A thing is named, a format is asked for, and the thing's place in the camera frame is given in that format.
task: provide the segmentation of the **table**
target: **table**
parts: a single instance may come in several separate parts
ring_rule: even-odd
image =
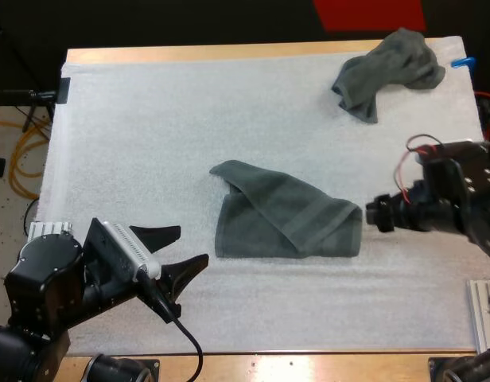
[[[370,50],[370,41],[325,41],[287,44],[167,46],[141,48],[71,49],[67,62],[109,64],[219,60],[299,56]],[[428,381],[429,357],[461,357],[472,349],[383,350],[368,353],[282,353],[207,355],[201,380],[339,380]],[[159,356],[161,380],[186,380],[196,367],[195,356]],[[88,363],[85,357],[66,357],[56,381],[78,381]]]

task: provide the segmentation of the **black cable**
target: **black cable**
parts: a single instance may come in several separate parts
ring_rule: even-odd
[[[26,116],[26,117],[28,116],[28,115],[27,115],[27,113],[26,113],[25,111],[23,111],[21,108],[19,108],[19,107],[17,107],[17,106],[14,106],[14,107],[15,107],[15,108],[16,108],[18,111],[20,111],[20,112],[21,112],[21,113],[22,113],[24,116]],[[33,118],[33,119],[35,119],[35,120],[36,120],[37,122],[39,122],[39,123],[44,123],[44,122],[45,122],[43,119],[38,118],[38,117],[36,117],[35,115],[33,115],[33,117],[32,117],[32,118]]]
[[[21,109],[19,109],[17,106],[14,106],[17,110],[19,110],[23,115],[25,115],[25,117],[29,120],[29,122],[31,122],[33,124],[33,126],[35,127],[35,129],[37,129],[37,131],[45,138],[45,140],[47,141],[50,141],[51,139],[47,136],[46,133],[44,133],[41,128],[35,123],[35,121],[33,121],[32,119],[29,118],[29,115],[27,115],[24,111],[22,111]]]
[[[24,220],[22,221],[22,225],[24,228],[24,234],[26,236],[29,235],[28,228],[25,226],[26,221],[28,220],[28,214],[29,214],[29,211],[31,211],[31,208],[34,206],[34,204],[38,202],[38,199],[40,199],[40,198],[38,197],[37,199],[34,199],[31,203],[29,203],[28,208],[26,209],[26,211],[24,213]]]
[[[35,121],[33,121],[33,119],[36,119],[39,123],[44,123],[45,121],[43,121],[42,119],[40,119],[38,117],[35,117],[34,115],[33,115],[33,119],[31,119],[30,116],[28,114],[26,114],[23,110],[21,110],[19,107],[17,107],[17,106],[14,106],[14,107],[27,118],[28,122],[32,123],[33,126],[35,126],[38,129],[38,131],[44,136],[45,139],[50,140],[50,138],[46,134],[44,134],[44,132],[41,130],[41,128],[35,123]],[[46,129],[50,133],[50,129],[46,128],[45,126],[43,126],[42,128]]]
[[[196,338],[178,321],[176,316],[173,314],[171,309],[167,306],[167,303],[164,300],[164,296],[159,293],[157,286],[150,280],[148,273],[142,269],[140,269],[137,273],[137,280],[142,287],[142,290],[145,292],[148,302],[152,304],[151,308],[157,314],[159,312],[165,312],[169,319],[174,322],[174,325],[192,342],[197,351],[197,369],[193,373],[193,375],[187,380],[187,382],[193,382],[197,379],[200,374],[200,371],[203,368],[203,349],[200,347],[199,342],[197,342]]]

